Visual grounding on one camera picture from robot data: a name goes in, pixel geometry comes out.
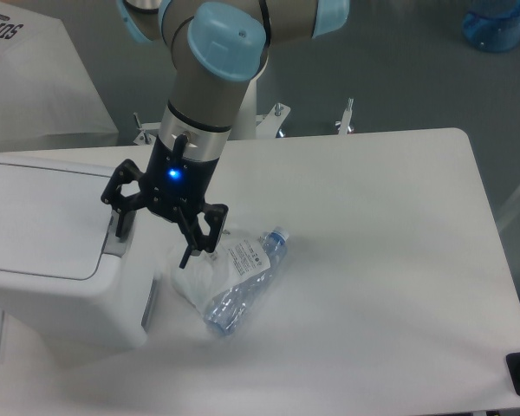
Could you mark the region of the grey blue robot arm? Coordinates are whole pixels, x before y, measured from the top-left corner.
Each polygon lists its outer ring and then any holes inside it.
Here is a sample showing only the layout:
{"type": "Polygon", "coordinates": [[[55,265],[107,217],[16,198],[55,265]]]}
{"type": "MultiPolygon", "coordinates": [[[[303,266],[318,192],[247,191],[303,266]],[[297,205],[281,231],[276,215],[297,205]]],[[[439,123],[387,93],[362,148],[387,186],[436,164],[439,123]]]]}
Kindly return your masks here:
{"type": "Polygon", "coordinates": [[[347,1],[120,1],[120,16],[140,42],[161,40],[176,69],[147,168],[127,159],[101,200],[117,237],[140,209],[175,223],[185,255],[213,252],[228,207],[205,194],[250,82],[273,45],[317,38],[347,21],[347,1]]]}

